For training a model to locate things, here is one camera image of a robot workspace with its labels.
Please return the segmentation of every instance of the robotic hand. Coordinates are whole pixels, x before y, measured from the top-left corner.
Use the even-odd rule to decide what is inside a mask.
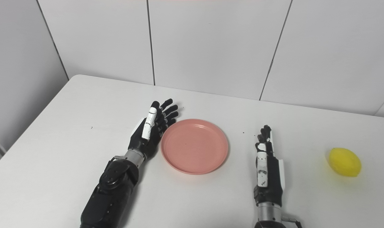
[[[107,164],[81,215],[80,228],[113,228],[120,221],[131,193],[138,182],[138,168],[153,157],[167,128],[176,122],[177,105],[172,99],[161,106],[154,101],[147,118],[132,133],[128,151],[114,156]]]
[[[296,219],[282,216],[282,193],[285,188],[283,160],[278,160],[273,152],[272,130],[268,125],[258,135],[257,149],[257,186],[254,199],[258,207],[258,222],[255,228],[286,228],[282,221],[294,222],[298,228],[302,225]]]

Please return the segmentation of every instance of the pink plate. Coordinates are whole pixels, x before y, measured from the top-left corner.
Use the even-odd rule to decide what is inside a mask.
[[[224,133],[214,124],[188,119],[173,124],[162,137],[162,155],[175,169],[205,174],[217,169],[228,153]]]

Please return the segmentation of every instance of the black forearm casing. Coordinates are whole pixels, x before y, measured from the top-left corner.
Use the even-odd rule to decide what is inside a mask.
[[[110,160],[81,215],[81,228],[114,228],[138,182],[129,160]]]

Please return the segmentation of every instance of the yellow lemon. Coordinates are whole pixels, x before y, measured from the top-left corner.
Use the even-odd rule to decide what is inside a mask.
[[[331,168],[343,176],[358,176],[361,161],[354,152],[345,148],[333,148],[328,158]]]

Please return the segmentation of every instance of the white table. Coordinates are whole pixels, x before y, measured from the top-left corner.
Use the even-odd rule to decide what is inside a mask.
[[[159,151],[141,168],[126,227],[253,228],[254,143],[264,124],[285,161],[285,213],[304,228],[384,227],[384,118],[78,75],[1,159],[0,228],[78,228],[108,160],[127,151],[151,102],[170,97],[179,119],[219,126],[229,156],[194,176],[170,167]],[[360,157],[358,177],[329,168],[333,147]]]

